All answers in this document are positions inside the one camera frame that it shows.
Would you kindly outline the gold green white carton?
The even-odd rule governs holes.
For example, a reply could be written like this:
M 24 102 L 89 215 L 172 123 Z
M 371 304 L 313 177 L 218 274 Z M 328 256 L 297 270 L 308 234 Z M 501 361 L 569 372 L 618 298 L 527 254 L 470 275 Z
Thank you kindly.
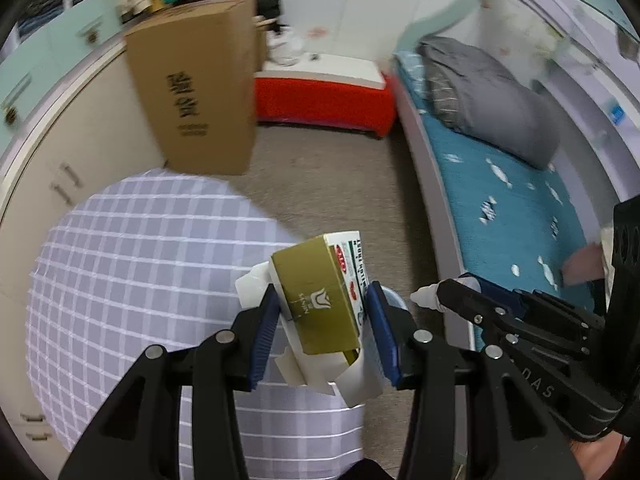
M 326 233 L 274 252 L 235 281 L 241 307 L 273 286 L 286 344 L 277 368 L 290 387 L 340 396 L 350 408 L 383 393 L 364 312 L 369 277 L 358 231 Z

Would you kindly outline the lilac teal stair cabinet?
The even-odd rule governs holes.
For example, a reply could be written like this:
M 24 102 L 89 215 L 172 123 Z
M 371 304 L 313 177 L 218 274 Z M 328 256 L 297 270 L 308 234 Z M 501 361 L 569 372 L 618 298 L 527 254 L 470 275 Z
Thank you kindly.
M 120 31 L 117 0 L 27 0 L 1 47 L 1 141 L 84 58 Z

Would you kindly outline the tall brown cardboard box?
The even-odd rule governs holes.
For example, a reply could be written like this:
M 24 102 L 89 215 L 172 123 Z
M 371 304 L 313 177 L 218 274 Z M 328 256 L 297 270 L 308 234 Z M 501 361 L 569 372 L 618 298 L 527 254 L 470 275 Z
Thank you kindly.
M 255 0 L 152 15 L 125 35 L 138 96 L 169 169 L 244 174 L 255 142 Z

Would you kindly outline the teal patterned mattress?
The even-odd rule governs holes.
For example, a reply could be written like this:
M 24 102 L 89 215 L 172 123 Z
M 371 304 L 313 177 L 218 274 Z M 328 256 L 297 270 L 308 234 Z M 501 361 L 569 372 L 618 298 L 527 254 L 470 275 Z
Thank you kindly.
M 420 181 L 439 278 L 470 272 L 593 310 L 596 290 L 565 286 L 561 266 L 587 243 L 555 166 L 537 170 L 446 128 L 423 97 L 420 56 L 394 55 L 392 85 Z

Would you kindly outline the grey folded duvet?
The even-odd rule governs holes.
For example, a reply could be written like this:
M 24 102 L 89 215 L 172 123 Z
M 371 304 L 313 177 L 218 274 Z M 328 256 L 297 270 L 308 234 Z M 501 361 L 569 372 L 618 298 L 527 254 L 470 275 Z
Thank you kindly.
M 484 50 L 454 38 L 425 36 L 416 53 L 423 62 L 427 103 L 447 128 L 537 169 L 548 166 L 560 144 L 548 100 Z

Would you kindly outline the white board on bench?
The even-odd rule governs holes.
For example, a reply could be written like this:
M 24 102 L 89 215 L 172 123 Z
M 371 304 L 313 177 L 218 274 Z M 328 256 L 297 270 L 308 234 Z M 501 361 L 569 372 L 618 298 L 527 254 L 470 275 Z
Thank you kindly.
M 375 62 L 334 54 L 305 53 L 291 66 L 265 62 L 256 78 L 303 79 L 383 90 L 386 81 Z

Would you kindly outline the beige low cabinet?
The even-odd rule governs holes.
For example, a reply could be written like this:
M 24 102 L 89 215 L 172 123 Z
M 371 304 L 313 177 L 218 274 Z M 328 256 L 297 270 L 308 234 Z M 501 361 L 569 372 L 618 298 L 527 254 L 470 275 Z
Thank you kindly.
M 58 219 L 107 185 L 164 159 L 132 80 L 123 42 L 88 57 L 29 119 L 1 165 L 1 408 L 14 425 L 46 418 L 26 373 L 30 272 Z

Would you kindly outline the beige hanging garment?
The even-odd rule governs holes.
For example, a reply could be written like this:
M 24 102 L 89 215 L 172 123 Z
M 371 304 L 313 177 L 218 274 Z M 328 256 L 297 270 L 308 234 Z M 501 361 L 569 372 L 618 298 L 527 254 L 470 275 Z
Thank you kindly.
M 614 229 L 612 224 L 600 231 L 600 238 L 571 254 L 562 264 L 562 281 L 565 286 L 605 280 L 606 286 L 613 286 L 615 270 L 613 266 Z

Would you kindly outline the grey checked tablecloth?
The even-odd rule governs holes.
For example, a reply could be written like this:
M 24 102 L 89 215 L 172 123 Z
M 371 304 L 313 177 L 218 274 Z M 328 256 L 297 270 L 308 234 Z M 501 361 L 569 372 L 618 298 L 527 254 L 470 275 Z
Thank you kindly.
M 64 214 L 32 269 L 26 321 L 27 375 L 64 448 L 146 347 L 229 327 L 238 278 L 296 240 L 229 182 L 161 169 Z M 291 388 L 274 364 L 235 404 L 254 479 L 333 479 L 361 458 L 362 408 Z

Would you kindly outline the light blue plastic bucket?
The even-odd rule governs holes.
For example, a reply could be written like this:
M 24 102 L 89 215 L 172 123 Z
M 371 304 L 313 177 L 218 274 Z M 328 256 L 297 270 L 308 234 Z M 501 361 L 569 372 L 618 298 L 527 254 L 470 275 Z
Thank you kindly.
M 413 330 L 410 312 L 396 292 L 379 281 L 369 284 L 364 310 L 380 361 L 384 365 L 397 366 L 401 348 L 405 347 Z

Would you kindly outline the white plastic bag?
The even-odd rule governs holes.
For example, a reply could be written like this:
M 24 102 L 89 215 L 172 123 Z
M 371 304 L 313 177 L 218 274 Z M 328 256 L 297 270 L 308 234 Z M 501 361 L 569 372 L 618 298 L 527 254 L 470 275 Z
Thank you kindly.
M 269 61 L 282 66 L 297 64 L 305 53 L 304 40 L 288 26 L 268 30 L 267 48 Z

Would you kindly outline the red fabric bench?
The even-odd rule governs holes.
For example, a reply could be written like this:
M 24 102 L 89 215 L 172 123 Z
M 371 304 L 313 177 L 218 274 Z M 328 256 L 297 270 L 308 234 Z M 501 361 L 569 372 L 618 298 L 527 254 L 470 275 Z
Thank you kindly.
M 328 127 L 385 138 L 397 116 L 390 83 L 383 89 L 300 78 L 255 79 L 258 122 Z

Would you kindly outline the teal bunk bed frame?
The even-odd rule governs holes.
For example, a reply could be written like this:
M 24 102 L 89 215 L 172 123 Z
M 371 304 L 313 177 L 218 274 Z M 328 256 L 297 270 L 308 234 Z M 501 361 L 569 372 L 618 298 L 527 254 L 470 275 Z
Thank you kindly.
M 401 125 L 441 278 L 608 312 L 639 193 L 639 21 L 620 0 L 410 0 Z

